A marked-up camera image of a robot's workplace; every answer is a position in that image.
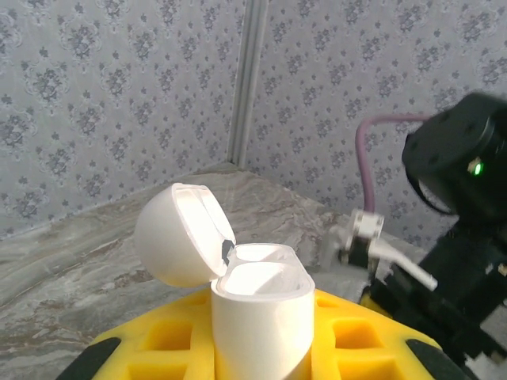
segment green led light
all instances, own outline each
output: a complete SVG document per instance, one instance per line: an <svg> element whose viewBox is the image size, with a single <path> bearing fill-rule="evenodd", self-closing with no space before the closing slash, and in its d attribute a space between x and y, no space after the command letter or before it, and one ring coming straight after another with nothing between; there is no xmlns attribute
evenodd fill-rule
<svg viewBox="0 0 507 380"><path fill-rule="evenodd" d="M474 167L474 172L473 174L475 176L478 176L480 173L482 173L482 171L484 170L484 164L479 162L475 167Z"/></svg>

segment pink cable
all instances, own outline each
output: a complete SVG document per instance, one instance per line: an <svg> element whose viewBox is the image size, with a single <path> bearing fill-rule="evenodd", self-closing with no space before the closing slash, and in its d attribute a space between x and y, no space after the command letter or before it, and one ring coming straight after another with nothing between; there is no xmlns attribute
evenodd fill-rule
<svg viewBox="0 0 507 380"><path fill-rule="evenodd" d="M366 134L370 126L385 123L416 123L429 119L430 116L423 115L378 115L364 119L356 130L356 155L357 164L364 192L364 210L367 212L375 211L375 196L373 193L372 176L368 167L368 158L366 157Z"/></svg>

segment floral wallpaper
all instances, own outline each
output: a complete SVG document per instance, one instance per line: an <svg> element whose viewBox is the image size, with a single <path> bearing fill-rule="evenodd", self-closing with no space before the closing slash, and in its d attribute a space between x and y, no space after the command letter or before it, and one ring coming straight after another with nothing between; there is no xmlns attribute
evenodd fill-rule
<svg viewBox="0 0 507 380"><path fill-rule="evenodd" d="M271 1L246 161L339 211L363 206L354 133L377 113L432 114L467 92L507 89L504 0ZM406 133L368 136L385 230L424 247L448 228L402 169Z"/></svg>
<svg viewBox="0 0 507 380"><path fill-rule="evenodd" d="M243 0L4 0L0 238L226 159Z"/></svg>

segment patterned wallpaper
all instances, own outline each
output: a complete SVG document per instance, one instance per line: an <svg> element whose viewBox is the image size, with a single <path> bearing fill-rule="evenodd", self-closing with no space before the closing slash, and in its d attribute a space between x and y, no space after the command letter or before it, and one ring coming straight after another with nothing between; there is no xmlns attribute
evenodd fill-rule
<svg viewBox="0 0 507 380"><path fill-rule="evenodd" d="M0 238L226 159L243 0L0 3Z"/></svg>
<svg viewBox="0 0 507 380"><path fill-rule="evenodd" d="M434 113L473 89L507 90L504 0L271 1L246 161L261 175L350 212L363 206L354 152L361 119ZM385 230L428 247L452 220L406 182L417 125L368 136Z"/></svg>

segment gray marble table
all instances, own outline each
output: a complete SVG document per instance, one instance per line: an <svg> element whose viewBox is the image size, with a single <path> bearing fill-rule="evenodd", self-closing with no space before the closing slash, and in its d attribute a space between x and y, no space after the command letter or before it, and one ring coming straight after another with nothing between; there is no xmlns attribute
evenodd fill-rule
<svg viewBox="0 0 507 380"><path fill-rule="evenodd" d="M317 288L357 300L364 273L318 254L322 235L331 226L343 227L347 216L228 164L178 181L214 192L238 243L290 245ZM196 290L153 279L135 254L137 215L164 187L2 243L1 379L53 379L98 334ZM424 256L404 241L385 238L415 260Z"/></svg>

